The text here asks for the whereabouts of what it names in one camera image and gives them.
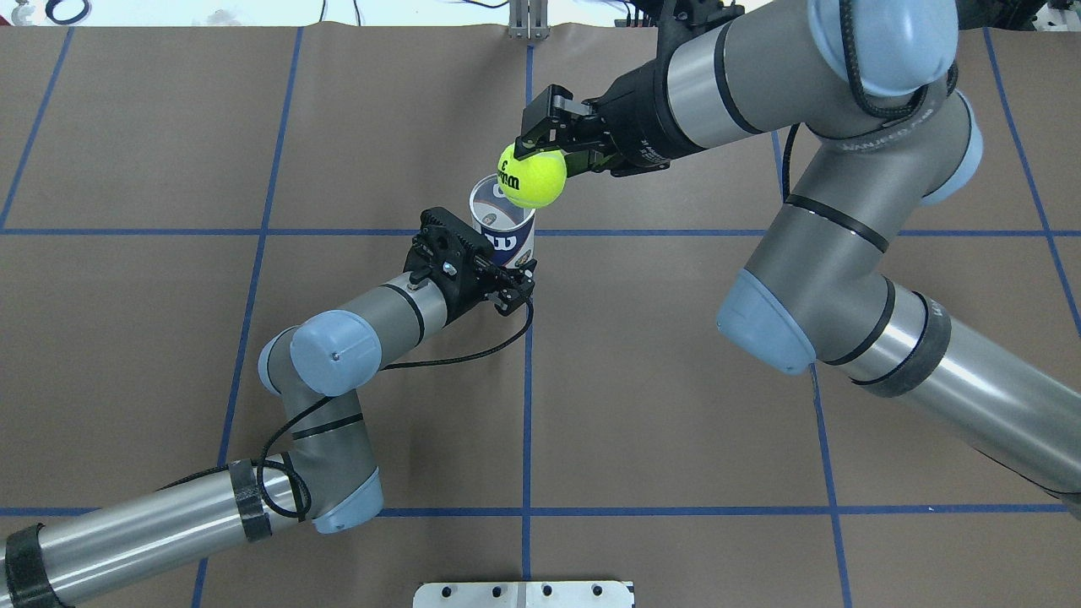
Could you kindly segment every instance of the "white mounting plate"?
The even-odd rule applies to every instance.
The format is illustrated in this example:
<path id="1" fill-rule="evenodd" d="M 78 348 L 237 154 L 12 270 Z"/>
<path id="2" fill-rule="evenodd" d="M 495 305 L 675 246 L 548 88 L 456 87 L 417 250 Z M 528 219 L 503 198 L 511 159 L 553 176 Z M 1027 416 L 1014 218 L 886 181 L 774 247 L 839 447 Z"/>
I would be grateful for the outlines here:
<path id="1" fill-rule="evenodd" d="M 416 590 L 413 608 L 635 608 L 635 583 L 428 583 Z"/>

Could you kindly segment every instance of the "yellow tennis ball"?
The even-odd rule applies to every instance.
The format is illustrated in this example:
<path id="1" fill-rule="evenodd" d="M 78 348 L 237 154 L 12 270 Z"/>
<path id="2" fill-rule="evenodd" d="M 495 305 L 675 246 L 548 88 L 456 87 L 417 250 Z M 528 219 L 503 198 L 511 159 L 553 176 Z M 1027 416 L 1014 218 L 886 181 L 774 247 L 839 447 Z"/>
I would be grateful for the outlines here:
<path id="1" fill-rule="evenodd" d="M 551 204 L 566 184 L 566 162 L 558 150 L 516 160 L 515 145 L 510 144 L 499 156 L 496 171 L 503 194 L 510 202 L 525 209 Z"/>

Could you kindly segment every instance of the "cup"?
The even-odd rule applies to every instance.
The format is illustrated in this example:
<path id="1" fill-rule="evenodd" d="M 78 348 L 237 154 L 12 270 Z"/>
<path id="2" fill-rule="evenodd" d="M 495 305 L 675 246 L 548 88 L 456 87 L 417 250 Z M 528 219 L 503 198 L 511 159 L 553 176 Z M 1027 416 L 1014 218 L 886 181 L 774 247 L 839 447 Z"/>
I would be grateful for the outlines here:
<path id="1" fill-rule="evenodd" d="M 507 199 L 496 175 L 481 180 L 469 193 L 473 229 L 495 247 L 493 264 L 521 268 L 533 259 L 533 209 L 522 209 Z"/>

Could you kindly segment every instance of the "black rubber ring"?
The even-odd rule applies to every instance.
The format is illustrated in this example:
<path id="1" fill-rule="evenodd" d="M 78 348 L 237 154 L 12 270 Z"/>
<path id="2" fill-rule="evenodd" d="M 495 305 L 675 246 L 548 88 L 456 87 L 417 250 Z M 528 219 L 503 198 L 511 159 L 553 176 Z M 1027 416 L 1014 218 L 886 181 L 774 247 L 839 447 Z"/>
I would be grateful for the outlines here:
<path id="1" fill-rule="evenodd" d="M 49 17 L 49 21 L 56 25 L 71 25 L 74 23 L 79 23 L 86 16 L 88 13 L 90 13 L 90 0 L 82 0 L 82 10 L 79 11 L 78 15 L 67 19 L 58 19 L 53 16 L 53 10 L 56 9 L 56 5 L 59 4 L 61 1 L 62 0 L 49 0 L 45 2 L 45 16 Z"/>
<path id="2" fill-rule="evenodd" d="M 416 302 L 412 298 L 410 298 L 410 294 L 405 293 L 404 289 L 390 283 L 383 283 L 383 287 L 388 287 L 395 290 L 398 295 L 405 299 L 405 302 L 409 302 L 410 307 L 413 308 L 413 313 L 416 315 L 416 322 L 421 326 L 421 336 L 416 339 L 416 343 L 419 344 L 421 342 L 424 342 L 424 315 L 421 313 L 421 307 L 416 305 Z"/>
<path id="3" fill-rule="evenodd" d="M 296 471 L 293 468 L 293 459 L 289 455 L 289 452 L 281 452 L 281 463 L 285 465 L 285 468 L 294 472 Z M 308 518 L 308 516 L 305 515 L 304 510 L 301 508 L 301 485 L 296 483 L 297 477 L 295 475 L 286 475 L 285 477 L 289 478 L 289 489 L 293 492 L 293 507 L 299 515 L 296 520 L 297 523 L 304 521 Z"/>
<path id="4" fill-rule="evenodd" d="M 363 413 L 355 413 L 350 417 L 343 418 L 341 420 L 335 420 L 334 422 L 328 422 L 326 424 L 320 424 L 319 426 L 312 426 L 311 428 L 305 428 L 304 431 L 297 431 L 293 433 L 293 440 L 304 439 L 305 437 L 311 437 L 312 435 L 319 435 L 321 433 L 326 433 L 329 431 L 334 431 L 335 428 L 342 428 L 352 424 L 353 422 L 360 422 L 364 420 Z"/>
<path id="5" fill-rule="evenodd" d="M 270 530 L 270 517 L 263 511 L 263 495 L 253 467 L 250 460 L 238 460 L 229 464 L 229 479 L 232 481 L 232 495 L 240 513 L 240 525 L 250 543 L 268 539 L 273 533 Z"/>
<path id="6" fill-rule="evenodd" d="M 728 74 L 724 71 L 724 40 L 729 37 L 729 26 L 732 23 L 729 22 L 722 25 L 721 32 L 717 36 L 717 47 L 713 48 L 713 80 L 717 81 L 717 91 L 721 94 L 721 101 L 724 102 L 724 109 L 729 110 L 732 121 L 744 131 L 752 135 L 758 135 L 759 133 L 763 133 L 763 131 L 756 129 L 753 124 L 747 122 L 744 115 L 739 113 L 735 100 L 732 98 L 732 91 L 729 89 Z"/>
<path id="7" fill-rule="evenodd" d="M 923 332 L 920 333 L 916 347 L 890 373 L 866 382 L 854 380 L 853 384 L 863 386 L 868 393 L 879 397 L 900 397 L 923 384 L 938 368 L 949 347 L 953 326 L 946 308 L 920 293 L 916 295 L 923 302 L 926 310 Z"/>
<path id="8" fill-rule="evenodd" d="M 35 524 L 8 537 L 3 556 L 8 595 L 14 608 L 71 608 L 56 597 L 45 573 L 38 532 L 45 526 Z"/>
<path id="9" fill-rule="evenodd" d="M 886 326 L 890 325 L 890 319 L 893 317 L 893 308 L 897 305 L 897 288 L 893 286 L 893 281 L 886 277 L 885 279 L 885 306 L 882 308 L 882 315 L 879 317 L 879 321 L 875 325 L 875 329 L 871 330 L 867 338 L 859 343 L 851 353 L 832 361 L 823 361 L 827 366 L 843 366 L 844 364 L 851 364 L 852 361 L 859 358 L 860 355 L 867 352 L 878 339 L 882 336 L 882 332 L 885 331 Z"/>
<path id="10" fill-rule="evenodd" d="M 885 253 L 885 250 L 890 248 L 890 241 L 882 235 L 878 234 L 875 228 L 871 228 L 859 220 L 856 220 L 842 211 L 838 211 L 824 202 L 818 202 L 817 200 L 802 197 L 800 195 L 788 195 L 788 200 L 785 201 L 785 204 L 791 204 L 792 207 L 805 209 L 815 215 L 822 215 L 826 220 L 841 226 L 845 230 L 855 233 L 856 236 L 873 244 L 875 248 L 882 253 Z"/>

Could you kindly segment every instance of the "white bracket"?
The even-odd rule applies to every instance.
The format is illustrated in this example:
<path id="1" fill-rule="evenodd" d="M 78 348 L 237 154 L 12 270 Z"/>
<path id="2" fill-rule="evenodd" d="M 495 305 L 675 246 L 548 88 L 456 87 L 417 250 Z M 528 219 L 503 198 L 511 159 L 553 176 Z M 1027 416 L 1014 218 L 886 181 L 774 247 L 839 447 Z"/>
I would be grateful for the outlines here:
<path id="1" fill-rule="evenodd" d="M 416 590 L 413 608 L 635 608 L 635 583 L 428 583 Z"/>
<path id="2" fill-rule="evenodd" d="M 548 38 L 548 0 L 510 0 L 510 30 L 517 40 L 538 42 Z"/>

